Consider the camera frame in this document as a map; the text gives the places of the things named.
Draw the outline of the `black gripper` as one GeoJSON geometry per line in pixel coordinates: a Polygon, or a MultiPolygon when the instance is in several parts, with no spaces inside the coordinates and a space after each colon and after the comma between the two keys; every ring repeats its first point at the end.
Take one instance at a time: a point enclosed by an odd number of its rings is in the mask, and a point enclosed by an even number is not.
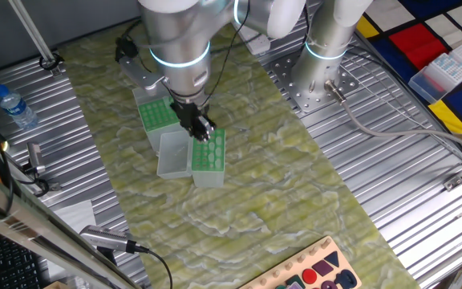
{"type": "Polygon", "coordinates": [[[190,131],[196,140],[206,142],[215,132],[216,125],[207,116],[203,116],[204,111],[194,103],[184,104],[174,100],[170,107],[176,113],[180,125],[190,131]]]}

